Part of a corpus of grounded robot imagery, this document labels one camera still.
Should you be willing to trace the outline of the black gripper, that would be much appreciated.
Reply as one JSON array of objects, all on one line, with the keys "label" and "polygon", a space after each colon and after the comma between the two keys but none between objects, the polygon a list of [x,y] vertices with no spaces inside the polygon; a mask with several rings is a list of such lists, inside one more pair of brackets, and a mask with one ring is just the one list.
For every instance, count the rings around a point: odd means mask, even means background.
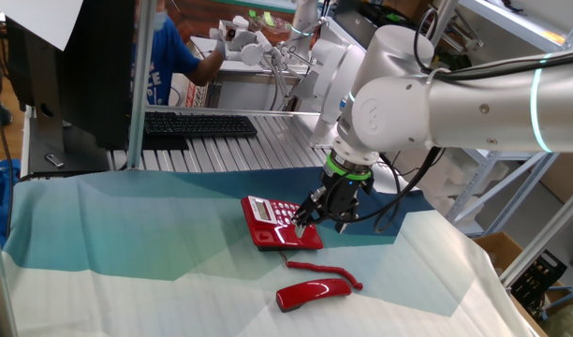
[{"label": "black gripper", "polygon": [[301,238],[308,225],[314,222],[313,213],[319,207],[322,219],[335,222],[337,233],[343,233],[347,225],[356,219],[359,205],[357,192],[369,179],[369,170],[358,168],[345,176],[325,168],[320,180],[323,187],[311,192],[293,215],[295,234]]}]

